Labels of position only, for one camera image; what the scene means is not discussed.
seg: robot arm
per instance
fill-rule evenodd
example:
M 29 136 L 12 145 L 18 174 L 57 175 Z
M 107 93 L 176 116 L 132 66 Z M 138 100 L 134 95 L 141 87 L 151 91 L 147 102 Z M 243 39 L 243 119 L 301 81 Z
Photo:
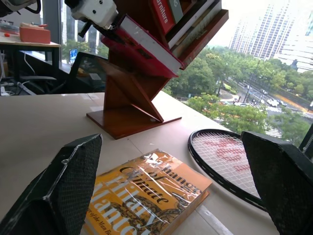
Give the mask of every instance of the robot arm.
M 72 17 L 86 22 L 85 27 L 79 34 L 84 37 L 89 27 L 93 24 L 98 30 L 109 29 L 118 12 L 113 0 L 64 0 L 70 7 Z M 37 3 L 37 9 L 28 6 Z M 0 17 L 4 17 L 21 9 L 27 9 L 32 13 L 39 14 L 41 10 L 40 0 L 0 0 Z

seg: desk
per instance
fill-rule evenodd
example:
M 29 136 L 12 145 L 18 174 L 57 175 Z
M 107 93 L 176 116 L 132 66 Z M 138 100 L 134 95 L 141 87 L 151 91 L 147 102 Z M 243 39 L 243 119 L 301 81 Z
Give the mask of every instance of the desk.
M 154 102 L 168 105 L 172 112 L 182 115 L 182 120 L 114 140 L 86 117 L 86 113 L 103 108 L 103 99 L 104 94 L 0 98 L 0 219 L 30 181 L 48 166 L 60 148 L 74 139 L 95 133 L 103 135 L 97 174 L 156 148 L 201 172 L 187 148 L 189 135 L 202 128 L 225 129 L 160 92 Z M 206 223 L 202 206 L 235 235 L 278 234 L 267 213 L 235 198 L 216 183 L 210 186 L 210 195 L 174 234 L 216 234 Z
M 19 35 L 10 35 L 5 37 L 4 33 L 0 32 L 0 50 L 10 51 L 13 58 L 14 79 L 20 80 L 20 66 L 18 61 L 18 52 L 24 51 L 44 51 L 52 53 L 52 66 L 54 77 L 58 78 L 59 61 L 60 61 L 60 44 L 50 43 L 26 43 L 21 42 Z

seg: racket frame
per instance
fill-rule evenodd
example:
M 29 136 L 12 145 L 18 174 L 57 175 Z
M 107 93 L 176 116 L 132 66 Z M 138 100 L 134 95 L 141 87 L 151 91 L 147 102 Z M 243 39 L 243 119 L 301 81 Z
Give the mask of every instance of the racket frame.
M 199 131 L 195 131 L 193 132 L 188 139 L 188 149 L 191 153 L 191 156 L 194 158 L 194 160 L 196 161 L 196 163 L 201 167 L 201 169 L 209 176 L 212 178 L 212 180 L 214 180 L 215 182 L 217 182 L 219 185 L 221 185 L 224 189 L 228 190 L 229 192 L 231 192 L 232 194 L 234 194 L 235 196 L 239 197 L 240 199 L 244 200 L 245 202 L 248 202 L 249 204 L 263 210 L 263 211 L 267 211 L 264 203 L 262 202 L 262 200 L 260 198 L 257 198 L 253 195 L 251 195 L 250 193 L 244 191 L 243 189 L 239 188 L 238 186 L 234 185 L 233 183 L 231 183 L 230 181 L 228 181 L 227 179 L 225 179 L 223 176 L 221 176 L 220 174 L 218 174 L 215 170 L 213 170 L 213 168 L 211 168 L 200 156 L 199 154 L 196 152 L 196 150 L 194 149 L 193 145 L 192 145 L 192 139 L 194 136 L 198 135 L 198 134 L 202 134 L 202 133 L 215 133 L 215 134 L 223 134 L 223 135 L 229 135 L 231 137 L 236 137 L 238 139 L 240 138 L 240 135 L 230 132 L 230 131 L 225 131 L 225 130 L 219 130 L 219 129 L 203 129 L 203 130 L 199 130 Z

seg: sky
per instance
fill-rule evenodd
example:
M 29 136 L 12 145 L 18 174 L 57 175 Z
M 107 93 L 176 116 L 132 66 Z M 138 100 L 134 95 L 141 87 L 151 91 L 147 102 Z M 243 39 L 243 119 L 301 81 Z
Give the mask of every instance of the sky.
M 307 25 L 309 12 L 313 10 L 313 0 L 222 0 L 223 9 L 229 10 L 229 20 L 209 42 L 209 45 L 229 46 L 240 19 L 246 18 L 254 22 L 265 12 L 268 4 L 286 4 L 288 1 L 294 3 L 296 22 L 293 30 L 297 33 L 302 32 Z

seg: yellow book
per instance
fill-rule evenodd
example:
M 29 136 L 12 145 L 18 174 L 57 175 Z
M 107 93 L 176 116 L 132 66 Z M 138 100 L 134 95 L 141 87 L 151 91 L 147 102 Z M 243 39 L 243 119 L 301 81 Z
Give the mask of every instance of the yellow book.
M 170 234 L 211 183 L 157 149 L 97 176 L 82 234 Z

